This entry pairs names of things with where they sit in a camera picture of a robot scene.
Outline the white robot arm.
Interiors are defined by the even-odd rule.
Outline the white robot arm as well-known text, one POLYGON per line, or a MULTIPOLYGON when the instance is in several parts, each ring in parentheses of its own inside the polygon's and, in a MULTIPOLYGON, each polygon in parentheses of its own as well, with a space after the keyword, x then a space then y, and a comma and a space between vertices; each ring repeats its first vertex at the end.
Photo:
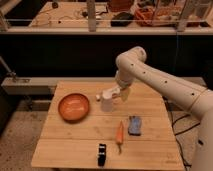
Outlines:
POLYGON ((134 79, 147 84, 200 121, 190 171, 213 171, 213 91, 145 63, 146 51, 136 46, 116 58, 116 82, 129 87, 134 79))

